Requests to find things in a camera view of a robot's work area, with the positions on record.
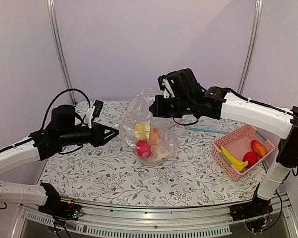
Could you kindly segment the clear zip top bag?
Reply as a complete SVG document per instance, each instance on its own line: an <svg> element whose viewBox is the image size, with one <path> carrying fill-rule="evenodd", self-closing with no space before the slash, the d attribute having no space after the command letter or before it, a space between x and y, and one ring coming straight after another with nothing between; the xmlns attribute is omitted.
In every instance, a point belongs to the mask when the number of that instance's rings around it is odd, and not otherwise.
<svg viewBox="0 0 298 238"><path fill-rule="evenodd" d="M149 107L154 93L141 93L131 100L117 128L136 158L146 166L170 159L176 154L179 141L172 131L170 119L154 117Z"/></svg>

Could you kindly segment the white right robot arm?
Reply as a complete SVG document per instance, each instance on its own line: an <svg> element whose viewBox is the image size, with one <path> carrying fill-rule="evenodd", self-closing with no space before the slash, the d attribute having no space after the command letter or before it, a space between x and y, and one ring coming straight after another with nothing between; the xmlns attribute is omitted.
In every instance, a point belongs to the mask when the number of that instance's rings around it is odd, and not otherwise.
<svg viewBox="0 0 298 238"><path fill-rule="evenodd" d="M283 109L247 99L233 89L217 86L204 89L192 70L182 69L158 78L162 95L156 95L149 110L155 117L181 118L193 115L227 119L254 126L280 139L275 161L261 183L247 212L258 216L266 208L277 188L298 166L298 107Z"/></svg>

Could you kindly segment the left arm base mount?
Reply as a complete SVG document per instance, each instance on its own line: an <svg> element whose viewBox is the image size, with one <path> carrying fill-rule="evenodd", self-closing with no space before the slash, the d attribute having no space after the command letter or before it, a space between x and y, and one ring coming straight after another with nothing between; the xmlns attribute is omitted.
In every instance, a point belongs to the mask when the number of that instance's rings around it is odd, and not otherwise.
<svg viewBox="0 0 298 238"><path fill-rule="evenodd" d="M61 220L78 220L84 215L82 206L76 204L74 200L64 202L60 195L51 184L41 183L40 186L44 189L47 200L43 205L38 206L38 211L51 215Z"/></svg>

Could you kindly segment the yellow toy pear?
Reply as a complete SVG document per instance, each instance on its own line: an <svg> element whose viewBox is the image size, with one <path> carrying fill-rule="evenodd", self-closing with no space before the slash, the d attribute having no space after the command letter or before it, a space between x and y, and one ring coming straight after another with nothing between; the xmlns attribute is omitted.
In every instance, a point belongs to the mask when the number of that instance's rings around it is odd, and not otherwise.
<svg viewBox="0 0 298 238"><path fill-rule="evenodd" d="M149 132L148 144L153 146L156 145L156 142L161 139L159 130L155 127L152 127Z"/></svg>

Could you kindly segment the yellow toy lemon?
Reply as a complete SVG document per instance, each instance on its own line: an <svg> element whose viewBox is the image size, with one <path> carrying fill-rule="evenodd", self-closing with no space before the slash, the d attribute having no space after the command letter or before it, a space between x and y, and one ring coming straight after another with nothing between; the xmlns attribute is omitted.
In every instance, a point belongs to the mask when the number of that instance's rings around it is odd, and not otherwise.
<svg viewBox="0 0 298 238"><path fill-rule="evenodd" d="M141 122L134 127L134 136L137 140L147 141L149 138L150 125L146 122Z"/></svg>

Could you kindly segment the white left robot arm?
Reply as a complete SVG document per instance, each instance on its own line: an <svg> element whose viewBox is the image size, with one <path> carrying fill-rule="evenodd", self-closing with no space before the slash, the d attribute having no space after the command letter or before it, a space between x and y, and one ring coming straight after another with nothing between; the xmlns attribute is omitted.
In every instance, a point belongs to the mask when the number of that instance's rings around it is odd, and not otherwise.
<svg viewBox="0 0 298 238"><path fill-rule="evenodd" d="M23 140L0 149L0 175L26 164L49 159L67 146L104 146L118 136L119 131L93 121L101 110L101 105L92 105L85 118L82 118L74 106L60 105L53 108L48 125ZM60 215L65 206L51 184L26 185L2 180L1 203L33 204L40 209L49 210L53 215Z"/></svg>

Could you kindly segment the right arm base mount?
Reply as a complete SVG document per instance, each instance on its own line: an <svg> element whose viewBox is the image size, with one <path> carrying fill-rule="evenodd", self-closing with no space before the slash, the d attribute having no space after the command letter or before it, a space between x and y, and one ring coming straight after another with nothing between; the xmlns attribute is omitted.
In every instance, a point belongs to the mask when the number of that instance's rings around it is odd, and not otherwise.
<svg viewBox="0 0 298 238"><path fill-rule="evenodd" d="M272 221L273 211L271 201L258 198L257 195L249 202L230 206L233 221L245 221L246 228L252 233L264 231Z"/></svg>

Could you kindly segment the white toy cauliflower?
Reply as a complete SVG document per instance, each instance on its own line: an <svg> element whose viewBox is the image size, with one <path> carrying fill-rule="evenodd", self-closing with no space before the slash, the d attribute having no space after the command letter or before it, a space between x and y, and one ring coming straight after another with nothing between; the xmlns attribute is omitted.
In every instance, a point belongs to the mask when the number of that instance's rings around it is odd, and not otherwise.
<svg viewBox="0 0 298 238"><path fill-rule="evenodd" d="M155 144L150 144L151 146L151 156L150 159L153 161L159 162L164 159L169 159L171 157L171 153L166 147L165 143L159 139Z"/></svg>

